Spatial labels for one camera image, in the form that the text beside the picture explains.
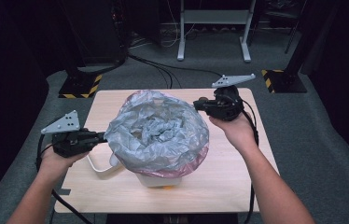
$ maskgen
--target silver tracker mount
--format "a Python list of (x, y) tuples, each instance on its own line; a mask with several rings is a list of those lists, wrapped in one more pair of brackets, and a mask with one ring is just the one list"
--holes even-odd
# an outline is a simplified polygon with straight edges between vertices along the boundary
[(61, 119), (56, 120), (49, 126), (41, 130), (42, 134), (46, 133), (66, 133), (79, 130), (78, 113), (76, 110), (64, 115)]
[(232, 85), (236, 85), (241, 82), (246, 82), (248, 80), (254, 79), (256, 75), (251, 74), (249, 76), (233, 76), (233, 77), (226, 77), (225, 75), (222, 76), (221, 79), (219, 79), (217, 82), (212, 84), (212, 88), (220, 88), (220, 87), (228, 87)]

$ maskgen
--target black cable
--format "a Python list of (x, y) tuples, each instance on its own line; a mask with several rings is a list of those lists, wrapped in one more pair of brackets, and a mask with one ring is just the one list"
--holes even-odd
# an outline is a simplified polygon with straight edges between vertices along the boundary
[(150, 44), (150, 43), (151, 42), (149, 42), (145, 38), (136, 39), (136, 37), (134, 37), (132, 43), (129, 46), (129, 49), (138, 48), (138, 47), (144, 46), (146, 44)]
[(59, 194), (55, 191), (55, 189), (52, 190), (52, 196), (58, 200), (61, 204), (63, 204), (66, 208), (68, 208), (70, 211), (72, 211), (76, 216), (78, 216), (81, 220), (83, 220), (85, 223), (91, 224), (84, 216), (82, 216), (81, 213), (79, 213), (76, 208), (74, 208), (72, 205), (67, 203)]
[(175, 76), (174, 73), (172, 73), (171, 71), (169, 71), (168, 69), (166, 69), (166, 68), (165, 68), (164, 66), (162, 66), (161, 64), (159, 64), (159, 63), (154, 63), (154, 62), (152, 62), (152, 61), (149, 61), (149, 60), (146, 60), (146, 59), (143, 59), (143, 58), (139, 58), (139, 57), (134, 56), (134, 55), (131, 55), (131, 54), (129, 54), (128, 56), (129, 56), (130, 58), (132, 58), (132, 59), (134, 59), (134, 60), (140, 62), (140, 63), (146, 63), (146, 64), (148, 64), (148, 65), (151, 65), (151, 66), (157, 68), (157, 69), (160, 71), (161, 74), (162, 74), (162, 71), (163, 71), (164, 73), (166, 73), (166, 75), (168, 75), (168, 77), (169, 77), (170, 80), (171, 80), (171, 82), (170, 82), (170, 87), (168, 87), (168, 86), (166, 85), (166, 87), (167, 87), (168, 89), (171, 89), (171, 88), (173, 87), (173, 79), (172, 79), (172, 77), (175, 78), (175, 80), (177, 81), (177, 84), (178, 84), (178, 86), (180, 87), (180, 89), (183, 88), (183, 87), (181, 86), (181, 83), (180, 83), (180, 81), (178, 80), (177, 76)]
[(55, 215), (55, 208), (52, 208), (51, 215), (49, 217), (49, 224), (53, 223), (53, 216)]
[(43, 140), (44, 140), (44, 134), (40, 135), (40, 139), (38, 140), (38, 146), (37, 146), (37, 157), (35, 158), (35, 169), (37, 171), (40, 170), (40, 165), (41, 165), (41, 161), (43, 160), (41, 158), (41, 145), (43, 145)]
[(97, 76), (97, 75), (101, 75), (103, 73), (107, 73), (109, 71), (112, 71), (118, 67), (120, 67), (121, 65), (123, 65), (125, 63), (125, 60), (120, 60), (118, 62), (115, 62), (115, 64), (112, 67), (107, 67), (107, 68), (103, 68), (97, 71), (93, 71), (93, 72), (83, 72), (83, 71), (79, 71), (79, 73), (82, 73), (83, 75), (88, 75), (88, 76)]
[(169, 89), (169, 85), (168, 85), (168, 81), (166, 80), (166, 77), (163, 75), (163, 73), (160, 69), (158, 69), (158, 71), (160, 72), (161, 76), (163, 77), (163, 80), (165, 80), (166, 89)]
[[(246, 102), (246, 101), (244, 101), (244, 100), (242, 100), (242, 101), (243, 101), (244, 103), (246, 103), (246, 104), (249, 106), (249, 108), (250, 108), (250, 110), (251, 110), (251, 113), (252, 113), (252, 115), (253, 115), (254, 122), (253, 122), (253, 120), (250, 118), (250, 116), (249, 116), (244, 110), (242, 110), (242, 113), (244, 114), (244, 116), (247, 118), (247, 120), (249, 121), (249, 123), (250, 123), (250, 125), (251, 125), (251, 128), (252, 128), (252, 130), (253, 130), (254, 139), (255, 139), (256, 144), (257, 144), (257, 146), (258, 146), (259, 140), (258, 140), (258, 131), (257, 131), (256, 114), (254, 113), (253, 108), (251, 107), (251, 105), (250, 105), (248, 102)], [(247, 218), (246, 218), (246, 220), (244, 221), (244, 224), (249, 223), (250, 218), (251, 218), (251, 216), (253, 215), (254, 197), (255, 197), (255, 192), (254, 192), (254, 188), (253, 188), (253, 183), (251, 183), (249, 211), (248, 211), (248, 213), (247, 213)]]
[(132, 55), (131, 53), (128, 52), (128, 56), (132, 59), (135, 59), (135, 60), (142, 60), (144, 62), (149, 62), (149, 63), (154, 63), (154, 64), (157, 64), (157, 65), (160, 65), (160, 66), (164, 66), (164, 67), (170, 67), (170, 68), (174, 68), (174, 69), (181, 69), (181, 70), (189, 70), (189, 71), (196, 71), (196, 72), (206, 72), (206, 73), (212, 73), (212, 74), (215, 74), (219, 77), (222, 77), (221, 74), (217, 73), (217, 72), (214, 72), (214, 71), (209, 71), (209, 70), (203, 70), (203, 69), (196, 69), (196, 68), (185, 68), (185, 67), (177, 67), (177, 66), (171, 66), (171, 65), (167, 65), (167, 64), (163, 64), (163, 63), (156, 63), (156, 62), (152, 62), (152, 61), (149, 61), (147, 59), (143, 59), (143, 58), (140, 58), (138, 56), (135, 56), (135, 55)]
[(47, 149), (49, 149), (50, 147), (53, 147), (53, 146), (55, 146), (55, 144), (49, 145), (49, 146), (45, 147), (43, 150), (41, 150), (41, 155), (43, 155), (43, 153), (44, 153)]

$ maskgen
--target person's left hand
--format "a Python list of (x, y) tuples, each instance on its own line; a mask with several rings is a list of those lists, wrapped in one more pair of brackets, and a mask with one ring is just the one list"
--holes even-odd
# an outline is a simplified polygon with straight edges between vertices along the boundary
[(78, 154), (70, 158), (64, 158), (53, 151), (53, 148), (48, 148), (42, 155), (42, 161), (38, 175), (44, 178), (45, 181), (55, 185), (67, 169), (73, 165), (74, 162), (84, 158), (89, 152)]

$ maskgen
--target metal stand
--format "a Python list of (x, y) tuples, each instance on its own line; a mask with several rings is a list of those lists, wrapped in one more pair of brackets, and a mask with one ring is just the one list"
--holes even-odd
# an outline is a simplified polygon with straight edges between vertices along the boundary
[(178, 46), (177, 60), (184, 60), (186, 37), (184, 32), (185, 23), (207, 24), (244, 24), (244, 35), (240, 37), (244, 62), (250, 63), (250, 53), (247, 46), (247, 36), (253, 18), (256, 0), (252, 0), (248, 10), (185, 10), (184, 0), (181, 0), (180, 12), (180, 43)]

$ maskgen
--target plastic bag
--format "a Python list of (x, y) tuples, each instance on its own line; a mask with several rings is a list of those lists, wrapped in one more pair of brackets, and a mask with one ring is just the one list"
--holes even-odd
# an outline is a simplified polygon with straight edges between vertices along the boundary
[(159, 91), (137, 91), (110, 122), (105, 139), (128, 170), (176, 178), (203, 162), (209, 130), (192, 105)]

